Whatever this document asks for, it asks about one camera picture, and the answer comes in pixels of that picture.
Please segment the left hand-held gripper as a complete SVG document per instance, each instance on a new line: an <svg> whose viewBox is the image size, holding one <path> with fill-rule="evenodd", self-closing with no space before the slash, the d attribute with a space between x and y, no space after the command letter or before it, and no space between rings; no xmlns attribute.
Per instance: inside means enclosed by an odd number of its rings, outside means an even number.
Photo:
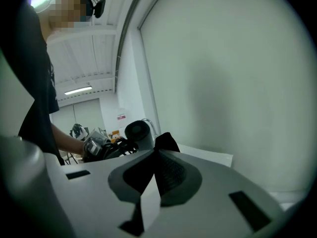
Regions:
<svg viewBox="0 0 317 238"><path fill-rule="evenodd" d="M106 160L117 158L124 154L121 150L115 148L108 148L105 151L108 143L111 144L111 140L106 130L101 128L93 129L84 141L84 162L100 161L103 159L104 154Z"/></svg>

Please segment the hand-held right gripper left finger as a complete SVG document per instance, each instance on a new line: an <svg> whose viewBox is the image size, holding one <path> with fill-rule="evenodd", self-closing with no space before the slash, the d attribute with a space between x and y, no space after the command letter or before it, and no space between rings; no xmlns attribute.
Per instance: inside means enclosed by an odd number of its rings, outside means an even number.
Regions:
<svg viewBox="0 0 317 238"><path fill-rule="evenodd" d="M108 185L108 176L142 155L65 166L49 155L49 178L77 238L132 237L120 225L131 219L135 206L117 198Z"/></svg>

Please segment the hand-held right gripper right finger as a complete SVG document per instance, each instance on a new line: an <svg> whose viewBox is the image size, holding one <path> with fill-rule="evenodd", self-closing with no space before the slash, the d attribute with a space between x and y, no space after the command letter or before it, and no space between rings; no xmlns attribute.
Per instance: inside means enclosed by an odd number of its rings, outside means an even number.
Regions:
<svg viewBox="0 0 317 238"><path fill-rule="evenodd" d="M148 238L271 238L284 212L265 190L227 166L167 151L196 167L202 175L198 192L182 205L163 207L146 231ZM255 232L230 194L243 192L269 218Z"/></svg>

